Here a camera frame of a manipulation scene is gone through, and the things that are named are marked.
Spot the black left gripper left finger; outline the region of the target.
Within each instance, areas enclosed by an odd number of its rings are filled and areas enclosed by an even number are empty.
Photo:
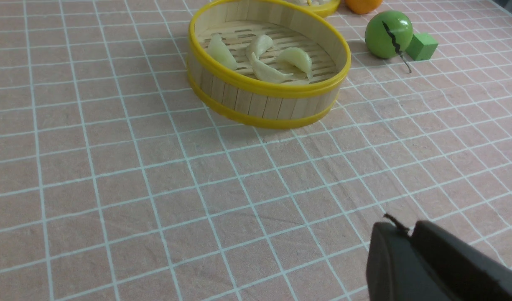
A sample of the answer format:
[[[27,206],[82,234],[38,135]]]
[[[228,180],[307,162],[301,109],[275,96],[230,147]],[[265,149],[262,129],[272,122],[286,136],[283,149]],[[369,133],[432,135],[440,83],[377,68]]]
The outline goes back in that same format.
[[[412,242],[410,229],[391,214],[371,230],[366,280],[371,301],[468,301],[466,291],[440,276]]]

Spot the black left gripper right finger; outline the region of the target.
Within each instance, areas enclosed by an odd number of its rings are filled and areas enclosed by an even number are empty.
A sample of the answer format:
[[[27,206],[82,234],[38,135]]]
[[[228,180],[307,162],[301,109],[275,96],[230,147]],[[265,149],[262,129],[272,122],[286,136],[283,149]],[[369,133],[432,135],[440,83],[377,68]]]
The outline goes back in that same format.
[[[512,301],[512,270],[435,223],[416,222],[411,243],[459,301]]]

